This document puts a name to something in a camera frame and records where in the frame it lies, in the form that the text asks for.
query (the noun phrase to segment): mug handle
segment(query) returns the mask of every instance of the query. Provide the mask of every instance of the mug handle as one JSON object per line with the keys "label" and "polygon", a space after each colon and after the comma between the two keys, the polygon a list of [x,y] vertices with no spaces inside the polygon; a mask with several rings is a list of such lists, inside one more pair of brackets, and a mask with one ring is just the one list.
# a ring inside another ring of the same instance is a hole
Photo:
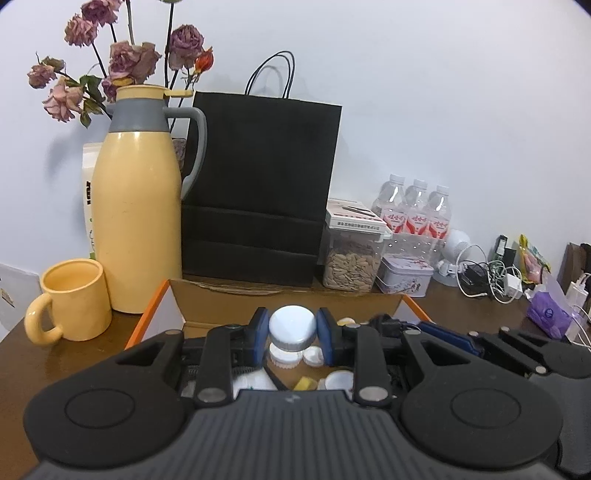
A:
{"label": "mug handle", "polygon": [[51,304],[51,296],[42,293],[31,302],[25,314],[25,332],[29,340],[36,345],[49,345],[57,342],[63,335],[61,327],[53,327],[48,332],[41,328],[41,315]]}

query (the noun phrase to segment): dried flower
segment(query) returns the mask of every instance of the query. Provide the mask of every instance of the dried flower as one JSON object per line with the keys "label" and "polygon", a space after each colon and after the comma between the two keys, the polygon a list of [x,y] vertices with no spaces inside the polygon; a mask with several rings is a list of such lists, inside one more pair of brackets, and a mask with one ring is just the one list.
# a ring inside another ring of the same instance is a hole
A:
{"label": "dried flower", "polygon": [[213,47],[209,47],[195,61],[195,74],[200,75],[213,67]]}
{"label": "dried flower", "polygon": [[170,34],[170,57],[172,70],[191,68],[203,52],[203,35],[193,25],[181,25]]}
{"label": "dried flower", "polygon": [[76,14],[66,25],[64,39],[70,45],[76,45],[77,47],[89,46],[96,38],[97,29],[98,24],[84,20],[80,15]]}
{"label": "dried flower", "polygon": [[131,46],[127,40],[113,43],[111,45],[109,76],[113,80],[128,77],[140,58],[139,48]]}
{"label": "dried flower", "polygon": [[49,92],[49,98],[43,101],[43,108],[60,122],[69,122],[74,118],[72,111],[82,113],[79,103],[82,101],[82,87],[67,87],[66,78],[61,77]]}
{"label": "dried flower", "polygon": [[128,41],[120,41],[111,45],[111,62],[109,76],[116,86],[121,86],[119,80],[132,79],[127,82],[144,83],[156,71],[156,63],[162,57],[155,50],[153,43],[144,42],[130,45]]}
{"label": "dried flower", "polygon": [[57,78],[52,66],[42,64],[33,65],[27,76],[29,77],[29,85],[33,88],[45,88],[51,80]]}
{"label": "dried flower", "polygon": [[107,101],[113,103],[117,99],[117,86],[113,84],[113,79],[109,76],[102,81],[101,85]]}
{"label": "dried flower", "polygon": [[118,12],[119,7],[121,6],[121,3],[123,3],[123,0],[106,0],[106,1],[109,4],[109,8],[113,12]]}
{"label": "dried flower", "polygon": [[117,15],[108,0],[90,0],[82,5],[82,18],[104,27],[107,23],[115,23]]}
{"label": "dried flower", "polygon": [[135,79],[135,83],[144,83],[156,71],[156,64],[162,55],[155,50],[155,47],[156,45],[150,42],[142,43],[139,62],[131,71],[131,77]]}

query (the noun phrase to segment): snack bag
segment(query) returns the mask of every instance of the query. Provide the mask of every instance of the snack bag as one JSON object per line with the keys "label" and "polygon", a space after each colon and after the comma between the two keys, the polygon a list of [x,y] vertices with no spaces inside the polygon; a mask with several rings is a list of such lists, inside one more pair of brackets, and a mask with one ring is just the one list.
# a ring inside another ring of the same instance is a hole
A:
{"label": "snack bag", "polygon": [[519,269],[521,270],[523,282],[541,283],[542,270],[546,268],[550,271],[548,262],[523,234],[519,236],[519,251],[521,252],[521,265]]}

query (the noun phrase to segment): bag handle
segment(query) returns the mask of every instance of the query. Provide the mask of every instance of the bag handle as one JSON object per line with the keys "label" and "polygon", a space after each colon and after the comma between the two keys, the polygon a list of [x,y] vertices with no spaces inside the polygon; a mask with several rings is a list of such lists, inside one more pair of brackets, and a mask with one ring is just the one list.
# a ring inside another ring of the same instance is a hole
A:
{"label": "bag handle", "polygon": [[[287,53],[291,57],[291,63],[290,63],[288,57],[283,55],[284,53]],[[287,62],[287,68],[288,68],[287,83],[285,84],[285,88],[283,90],[283,95],[281,95],[281,98],[289,98],[290,97],[291,85],[293,84],[294,76],[296,74],[296,58],[294,57],[293,53],[290,52],[289,50],[278,51],[277,53],[275,53],[274,55],[272,55],[268,59],[266,59],[263,63],[261,63],[258,66],[258,68],[252,73],[251,77],[248,79],[248,83],[246,84],[246,88],[244,89],[244,95],[251,94],[252,86],[254,85],[256,78],[258,77],[261,70],[265,67],[265,65],[267,65],[267,63],[269,63],[272,59],[274,59],[276,57],[283,57],[285,59],[285,61]]]}

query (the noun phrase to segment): cardboard box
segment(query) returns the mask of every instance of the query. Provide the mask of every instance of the cardboard box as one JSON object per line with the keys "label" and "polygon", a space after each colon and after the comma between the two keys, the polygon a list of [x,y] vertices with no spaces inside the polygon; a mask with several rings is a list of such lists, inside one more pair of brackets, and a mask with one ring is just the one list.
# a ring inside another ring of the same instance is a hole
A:
{"label": "cardboard box", "polygon": [[[214,279],[211,283],[209,280],[208,283],[167,280],[152,298],[126,348],[169,329],[182,329],[186,338],[206,336],[217,326],[248,324],[258,307],[273,312],[291,304],[313,312],[327,307],[336,320],[351,317],[358,323],[366,322],[377,313],[389,313],[413,323],[431,321],[406,295],[360,294],[321,287],[297,289],[251,283],[225,284]],[[269,365],[289,388],[293,388],[304,375],[319,380],[334,370],[309,367],[304,362],[290,370],[278,368],[270,362]]]}

